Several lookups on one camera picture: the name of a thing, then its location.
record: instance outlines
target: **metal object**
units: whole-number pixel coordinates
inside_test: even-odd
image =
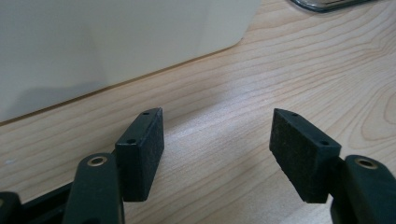
[[[315,12],[330,12],[375,0],[291,0],[299,7]]]

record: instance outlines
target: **wood grain surface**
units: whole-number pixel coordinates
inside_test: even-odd
[[[0,126],[0,190],[27,202],[110,152],[162,107],[165,150],[127,223],[331,223],[303,203],[268,148],[274,108],[396,174],[396,1],[329,14],[263,0],[236,46]]]

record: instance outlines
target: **white box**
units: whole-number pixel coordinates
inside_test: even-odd
[[[0,121],[237,43],[260,0],[2,0]]]

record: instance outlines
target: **screw hole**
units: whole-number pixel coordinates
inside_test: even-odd
[[[320,141],[320,143],[321,143],[323,146],[328,146],[328,145],[329,145],[329,142],[328,142],[328,141]]]
[[[364,167],[364,168],[366,168],[366,169],[375,170],[375,169],[378,168],[378,166],[377,166],[374,162],[368,161],[368,160],[363,159],[363,158],[357,158],[357,159],[355,160],[355,162],[356,162],[359,166]]]
[[[90,159],[87,162],[87,164],[89,166],[100,166],[100,165],[103,165],[106,161],[107,161],[106,157],[100,156],[100,157],[94,157],[94,158]]]
[[[129,139],[128,141],[126,141],[126,143],[128,144],[135,144],[136,140],[135,139]]]

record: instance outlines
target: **black plastic part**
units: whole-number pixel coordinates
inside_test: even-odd
[[[377,0],[291,0],[299,7],[319,13],[331,12],[374,1]]]
[[[358,223],[396,223],[396,180],[379,161],[351,155],[342,177]]]
[[[21,200],[13,192],[0,192],[0,223],[21,223]]]
[[[44,194],[28,203],[23,208],[23,223],[54,224],[61,223],[64,217],[67,198],[72,183]]]
[[[123,224],[116,159],[97,153],[82,160],[70,191],[63,224]]]
[[[345,162],[338,158],[336,165],[330,168],[330,173],[327,176],[328,189],[333,197],[330,209],[333,224],[358,223],[341,176],[344,166]]]
[[[337,163],[341,146],[300,115],[274,110],[270,150],[307,203],[326,203],[327,174]]]
[[[148,198],[163,147],[161,108],[141,113],[117,141],[113,153],[120,169],[125,202],[143,202]]]

